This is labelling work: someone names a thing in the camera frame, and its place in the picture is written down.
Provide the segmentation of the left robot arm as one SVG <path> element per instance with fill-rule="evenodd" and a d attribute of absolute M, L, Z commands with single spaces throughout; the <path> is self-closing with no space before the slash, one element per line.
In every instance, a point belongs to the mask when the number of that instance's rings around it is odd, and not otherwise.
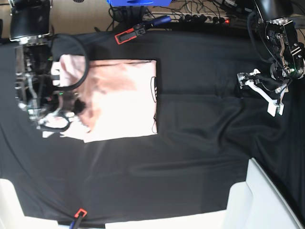
<path fill-rule="evenodd" d="M 294 80 L 305 74 L 304 46 L 299 43 L 290 0 L 255 0 L 248 15 L 247 29 L 258 57 L 270 64 L 270 72 L 239 73 L 238 91 L 256 86 L 260 94 L 273 99 L 288 91 Z"/>

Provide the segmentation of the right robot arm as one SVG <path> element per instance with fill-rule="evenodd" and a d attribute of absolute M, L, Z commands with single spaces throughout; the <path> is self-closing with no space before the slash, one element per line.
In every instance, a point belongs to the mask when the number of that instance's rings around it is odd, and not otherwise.
<path fill-rule="evenodd" d="M 51 0 L 10 0 L 10 41 L 18 42 L 16 56 L 16 100 L 21 110 L 41 131 L 65 132 L 69 113 L 79 114 L 85 104 L 74 91 L 89 72 L 89 57 L 82 42 L 68 34 L 55 34 L 50 25 Z M 82 77 L 69 86 L 55 86 L 51 74 L 52 46 L 56 38 L 74 42 L 83 52 Z"/>

